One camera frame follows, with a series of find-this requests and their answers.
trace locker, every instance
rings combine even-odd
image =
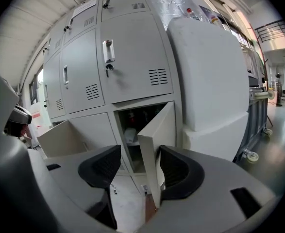
[[[107,103],[172,93],[168,60],[153,15],[101,23],[101,85]]]
[[[70,28],[65,32],[65,40],[64,44],[66,44],[69,40],[77,36],[79,33],[87,30],[94,25],[96,25],[97,20],[97,8],[98,8],[98,0],[96,5],[88,8],[82,13],[78,14],[76,17],[69,22]]]
[[[145,0],[103,0],[102,5],[109,3],[106,9],[102,9],[102,21],[121,15],[149,11]]]
[[[59,62],[60,53],[56,54],[44,65],[44,95],[50,118],[66,114],[59,84]]]
[[[88,151],[117,144],[107,113],[77,117],[69,121]]]
[[[63,49],[60,79],[68,113],[104,105],[97,66],[96,29]]]
[[[64,27],[67,23],[67,16],[63,17],[50,31],[47,50],[44,51],[44,63],[46,63],[60,48],[62,37],[64,35]]]

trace wall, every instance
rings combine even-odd
[[[282,19],[280,14],[268,0],[262,0],[251,7],[251,9],[252,13],[248,15],[248,19],[254,29]]]

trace ventilation slot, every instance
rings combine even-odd
[[[125,170],[123,163],[121,162],[121,165],[119,166],[119,170]]]
[[[133,8],[133,10],[138,9],[138,8],[139,8],[139,7],[138,7],[138,4],[137,4],[137,3],[133,3],[133,4],[132,4],[132,8]]]
[[[59,99],[59,100],[56,101],[56,105],[57,105],[57,109],[58,109],[59,111],[64,108],[61,99]]]
[[[144,3],[140,2],[139,4],[139,9],[144,9],[146,6],[144,5]]]
[[[99,98],[99,91],[97,84],[85,87],[86,96],[88,100]]]
[[[168,83],[167,74],[166,74],[165,69],[149,70],[149,77],[150,77],[151,85]]]
[[[87,19],[84,21],[84,27],[86,27],[87,25],[91,24],[94,22],[94,17],[91,17],[90,19]]]
[[[57,49],[57,48],[60,46],[60,40],[61,40],[61,39],[59,39],[59,40],[56,42],[56,44],[55,44],[55,49]]]

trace metal frame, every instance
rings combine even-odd
[[[285,22],[284,20],[274,21],[254,30],[259,34],[258,38],[262,42],[285,37]]]

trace gray floor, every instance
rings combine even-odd
[[[259,154],[258,162],[251,164],[243,159],[239,165],[277,195],[282,195],[285,191],[285,106],[269,104],[268,116],[273,127],[269,122],[267,127],[273,130],[273,135],[262,136],[252,149]]]

